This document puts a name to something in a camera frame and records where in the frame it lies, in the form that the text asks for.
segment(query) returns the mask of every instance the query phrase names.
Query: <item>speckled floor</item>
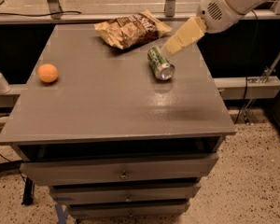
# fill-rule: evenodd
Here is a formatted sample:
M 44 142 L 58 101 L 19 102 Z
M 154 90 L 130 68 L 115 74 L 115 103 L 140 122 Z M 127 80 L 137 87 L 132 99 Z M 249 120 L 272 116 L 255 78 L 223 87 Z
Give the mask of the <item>speckled floor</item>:
M 218 151 L 219 160 L 202 188 L 181 216 L 104 218 L 82 224 L 246 224 L 280 223 L 280 135 L 262 108 L 250 113 L 252 125 L 240 119 L 237 134 L 229 136 Z M 0 152 L 18 157 L 9 147 Z M 48 188 L 35 188 L 33 205 L 21 205 L 24 183 L 17 172 L 0 174 L 0 224 L 57 223 L 55 202 Z M 67 223 L 75 223 L 72 218 Z

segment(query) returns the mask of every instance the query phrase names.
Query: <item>green can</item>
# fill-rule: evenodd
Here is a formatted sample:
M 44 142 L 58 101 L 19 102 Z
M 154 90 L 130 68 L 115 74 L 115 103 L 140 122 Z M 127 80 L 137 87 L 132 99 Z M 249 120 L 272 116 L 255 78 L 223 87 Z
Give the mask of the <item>green can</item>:
M 156 79 L 168 80 L 174 75 L 175 66 L 169 63 L 169 61 L 161 55 L 159 47 L 154 46 L 149 49 L 147 58 Z

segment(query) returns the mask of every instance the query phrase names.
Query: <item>white robotic arm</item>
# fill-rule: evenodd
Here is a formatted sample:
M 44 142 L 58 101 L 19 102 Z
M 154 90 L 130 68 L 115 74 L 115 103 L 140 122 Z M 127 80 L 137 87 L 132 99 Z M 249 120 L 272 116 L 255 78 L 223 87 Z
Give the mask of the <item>white robotic arm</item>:
M 220 33 L 266 1 L 269 0 L 202 0 L 197 10 L 197 17 L 204 20 L 207 33 Z

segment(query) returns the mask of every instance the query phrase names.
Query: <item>gray tabletop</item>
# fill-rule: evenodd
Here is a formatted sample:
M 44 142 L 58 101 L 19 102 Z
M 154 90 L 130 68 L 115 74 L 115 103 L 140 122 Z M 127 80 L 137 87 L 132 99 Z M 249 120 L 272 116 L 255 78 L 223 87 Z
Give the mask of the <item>gray tabletop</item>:
M 176 30 L 182 21 L 171 21 Z M 196 45 L 173 58 L 175 75 L 159 82 L 147 51 L 110 48 L 93 24 L 58 25 L 36 68 L 52 63 L 57 82 L 35 70 L 4 130 L 2 142 L 72 142 L 178 138 L 234 133 L 234 125 Z

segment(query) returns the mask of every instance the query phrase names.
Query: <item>cabinet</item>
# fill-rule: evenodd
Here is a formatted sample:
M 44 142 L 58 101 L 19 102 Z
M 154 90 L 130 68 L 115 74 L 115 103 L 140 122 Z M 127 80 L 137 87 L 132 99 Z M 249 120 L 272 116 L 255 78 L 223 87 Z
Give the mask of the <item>cabinet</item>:
M 34 70 L 0 145 L 73 218 L 187 211 L 234 134 L 196 45 L 176 55 L 172 80 L 154 78 L 147 51 L 166 38 L 119 51 L 92 24 L 55 27 L 35 69 L 53 63 L 60 77 L 45 85 Z

